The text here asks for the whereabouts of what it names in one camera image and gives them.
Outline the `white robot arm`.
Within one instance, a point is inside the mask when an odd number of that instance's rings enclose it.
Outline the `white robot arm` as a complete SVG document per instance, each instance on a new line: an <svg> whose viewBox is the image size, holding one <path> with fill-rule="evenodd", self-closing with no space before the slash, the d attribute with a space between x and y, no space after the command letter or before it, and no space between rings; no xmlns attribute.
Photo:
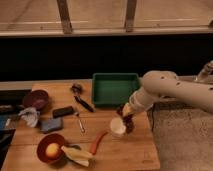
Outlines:
<svg viewBox="0 0 213 171"><path fill-rule="evenodd" d="M147 111L164 96L177 98L213 114L213 84L204 83L212 71L213 60L204 65L194 82L181 81L172 71L149 71L142 77L142 86L124 105L122 116Z"/></svg>

